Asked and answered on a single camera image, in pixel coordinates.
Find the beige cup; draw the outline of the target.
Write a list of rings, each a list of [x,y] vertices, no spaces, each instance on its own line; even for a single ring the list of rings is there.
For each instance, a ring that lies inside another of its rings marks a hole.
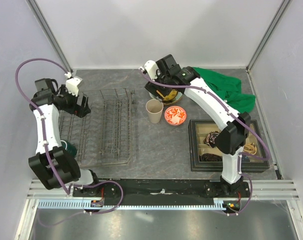
[[[151,99],[146,103],[145,109],[151,123],[157,124],[160,122],[164,109],[162,102],[157,99]]]

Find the yellow patterned plate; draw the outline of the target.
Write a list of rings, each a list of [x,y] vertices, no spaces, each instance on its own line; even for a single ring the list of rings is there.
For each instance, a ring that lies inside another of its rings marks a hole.
[[[175,89],[173,89],[168,95],[163,95],[157,90],[155,98],[163,102],[164,104],[171,104],[178,101],[178,95],[179,92]]]

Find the white red patterned bowl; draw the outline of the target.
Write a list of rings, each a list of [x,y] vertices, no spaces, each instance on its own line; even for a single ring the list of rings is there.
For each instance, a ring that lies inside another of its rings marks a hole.
[[[165,121],[172,126],[179,126],[187,119],[187,112],[180,106],[170,106],[164,112]]]

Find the dark green cup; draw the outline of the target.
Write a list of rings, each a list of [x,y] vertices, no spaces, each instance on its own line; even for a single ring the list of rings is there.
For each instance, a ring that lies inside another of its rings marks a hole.
[[[72,145],[69,141],[67,140],[60,140],[61,146],[68,152],[70,153],[73,157],[77,155],[77,149],[74,145]]]

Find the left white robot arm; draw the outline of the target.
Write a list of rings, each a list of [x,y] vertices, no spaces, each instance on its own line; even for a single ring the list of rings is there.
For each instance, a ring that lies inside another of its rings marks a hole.
[[[29,107],[36,120],[37,147],[28,164],[48,190],[75,184],[84,186],[84,191],[95,197],[101,192],[101,184],[92,170],[82,170],[75,157],[62,146],[59,131],[61,111],[79,118],[91,112],[88,97],[83,96],[78,102],[81,83],[82,79],[77,76],[62,85],[51,78],[35,81],[36,93]]]

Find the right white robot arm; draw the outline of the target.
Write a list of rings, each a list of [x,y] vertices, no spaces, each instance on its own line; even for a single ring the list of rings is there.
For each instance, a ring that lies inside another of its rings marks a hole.
[[[222,153],[222,173],[214,189],[226,197],[236,194],[244,179],[241,159],[249,135],[250,115],[225,103],[193,67],[180,67],[171,54],[158,61],[148,60],[139,71],[148,81],[146,90],[154,96],[166,96],[177,90],[214,120],[220,130],[214,142]]]

